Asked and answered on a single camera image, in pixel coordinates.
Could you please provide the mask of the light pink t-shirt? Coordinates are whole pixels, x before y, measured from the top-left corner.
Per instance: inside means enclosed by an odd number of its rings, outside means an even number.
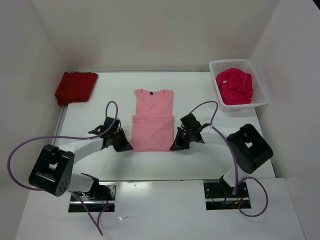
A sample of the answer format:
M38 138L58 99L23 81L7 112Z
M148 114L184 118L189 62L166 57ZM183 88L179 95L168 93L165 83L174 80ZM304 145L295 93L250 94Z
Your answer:
M173 98L168 89L137 89L131 145L135 152L169 152L174 141Z

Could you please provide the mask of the dark red t-shirt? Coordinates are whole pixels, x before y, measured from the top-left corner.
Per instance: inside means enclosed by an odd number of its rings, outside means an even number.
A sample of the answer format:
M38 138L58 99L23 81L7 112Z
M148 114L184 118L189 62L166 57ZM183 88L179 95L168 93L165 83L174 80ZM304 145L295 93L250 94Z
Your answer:
M94 72L64 72L55 91L59 106L87 102L92 94L98 74Z

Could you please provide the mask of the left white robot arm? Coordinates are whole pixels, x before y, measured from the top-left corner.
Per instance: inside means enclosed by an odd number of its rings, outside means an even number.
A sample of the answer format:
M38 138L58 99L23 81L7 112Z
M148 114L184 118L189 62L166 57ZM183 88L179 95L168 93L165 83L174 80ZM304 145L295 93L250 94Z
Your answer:
M45 145L29 175L28 183L56 197L68 191L81 192L89 200L96 199L102 188L100 180L88 173L74 173L74 164L109 146L117 153L133 150L122 128L98 136L100 133L96 128L82 140L60 146Z

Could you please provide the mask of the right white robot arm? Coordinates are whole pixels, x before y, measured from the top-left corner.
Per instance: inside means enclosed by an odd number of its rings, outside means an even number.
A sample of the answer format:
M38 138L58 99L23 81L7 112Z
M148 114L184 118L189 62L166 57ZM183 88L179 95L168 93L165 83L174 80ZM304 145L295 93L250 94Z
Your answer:
M249 177L274 155L270 145L249 123L240 128L214 127L209 123L194 129L179 127L170 150L188 150L192 142L227 146L233 166L220 178L219 191L225 197L235 195L240 181Z

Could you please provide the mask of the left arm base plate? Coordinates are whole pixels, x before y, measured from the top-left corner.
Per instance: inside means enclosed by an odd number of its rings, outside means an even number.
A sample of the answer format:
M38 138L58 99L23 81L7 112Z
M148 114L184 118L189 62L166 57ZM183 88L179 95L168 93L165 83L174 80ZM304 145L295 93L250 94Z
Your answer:
M101 181L97 192L81 192L78 191L77 195L83 201L84 205L91 213L98 213L105 208L105 212L115 211L115 199L116 199L117 183ZM69 213L84 213L85 208L78 198L71 193L69 207Z

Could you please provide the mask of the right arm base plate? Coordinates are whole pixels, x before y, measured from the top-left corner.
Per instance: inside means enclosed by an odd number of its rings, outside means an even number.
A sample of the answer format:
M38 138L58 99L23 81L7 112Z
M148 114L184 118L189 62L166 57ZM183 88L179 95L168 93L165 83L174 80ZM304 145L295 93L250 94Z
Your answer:
M245 182L241 183L238 193L232 195L222 188L218 180L204 181L204 197L206 210L251 209L250 197Z

